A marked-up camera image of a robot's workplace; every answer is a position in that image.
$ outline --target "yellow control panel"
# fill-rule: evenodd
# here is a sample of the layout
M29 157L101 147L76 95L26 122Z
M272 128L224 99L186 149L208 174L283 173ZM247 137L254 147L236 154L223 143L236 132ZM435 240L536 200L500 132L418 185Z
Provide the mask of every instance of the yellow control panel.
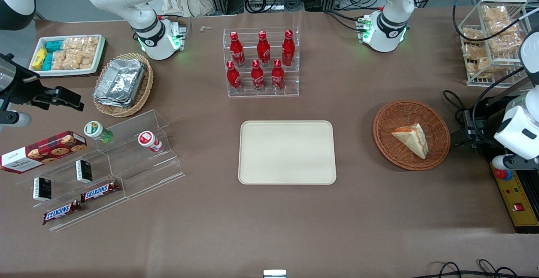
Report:
M491 169L495 173L496 169L492 166L492 163ZM502 197L504 197L514 226L539 226L517 173L512 171L512 178L507 181L499 178L495 179L502 193Z

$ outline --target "yellow snack box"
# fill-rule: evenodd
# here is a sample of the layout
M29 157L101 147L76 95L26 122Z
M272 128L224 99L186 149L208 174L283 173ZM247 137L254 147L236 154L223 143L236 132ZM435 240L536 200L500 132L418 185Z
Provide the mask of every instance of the yellow snack box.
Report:
M37 54L35 54L34 60L32 61L32 67L34 69L40 70L43 67L43 62L45 61L47 55L47 50L45 48L40 48L37 51Z

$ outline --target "aluminum foil container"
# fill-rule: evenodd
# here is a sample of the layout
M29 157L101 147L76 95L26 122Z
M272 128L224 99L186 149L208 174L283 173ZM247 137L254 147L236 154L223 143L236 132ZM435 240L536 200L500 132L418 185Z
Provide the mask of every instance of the aluminum foil container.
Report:
M93 97L98 103L130 107L139 90L144 63L136 59L114 59L105 70Z

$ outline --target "red cap bottle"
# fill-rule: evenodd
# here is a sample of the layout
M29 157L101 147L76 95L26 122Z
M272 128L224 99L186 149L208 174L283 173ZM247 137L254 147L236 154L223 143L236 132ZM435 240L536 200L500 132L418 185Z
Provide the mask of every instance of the red cap bottle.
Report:
M253 87L257 92L262 92L266 89L264 83L264 71L260 68L260 62L253 60L253 69L251 69L251 77L253 78Z
M245 53L243 51L243 45L237 38L237 32L230 33L230 52L232 53L232 59L235 66L242 68L245 66Z
M232 61L227 62L227 69L227 80L229 81L231 92L241 92L243 90L243 85L239 78L239 71L237 71Z
M271 71L271 84L275 91L281 91L285 88L285 71L281 67L281 60L273 61L273 69Z
M269 67L270 66L270 44L266 40L267 35L266 32L263 30L258 32L258 45L256 46L256 51L258 52L258 60L260 60L260 66L261 67Z
M283 41L283 65L291 66L294 59L294 52L296 45L292 40L293 32L291 30L286 30L285 40Z

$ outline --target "small black box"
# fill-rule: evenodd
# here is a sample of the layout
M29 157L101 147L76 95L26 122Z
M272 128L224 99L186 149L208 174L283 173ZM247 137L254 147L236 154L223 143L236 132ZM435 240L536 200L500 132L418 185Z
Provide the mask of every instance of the small black box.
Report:
M39 201L49 201L52 198L52 183L50 180L36 177L34 178L33 199Z
M92 167L90 163L87 163L84 160L79 160L75 163L77 168L77 181L82 183L90 183L92 179Z

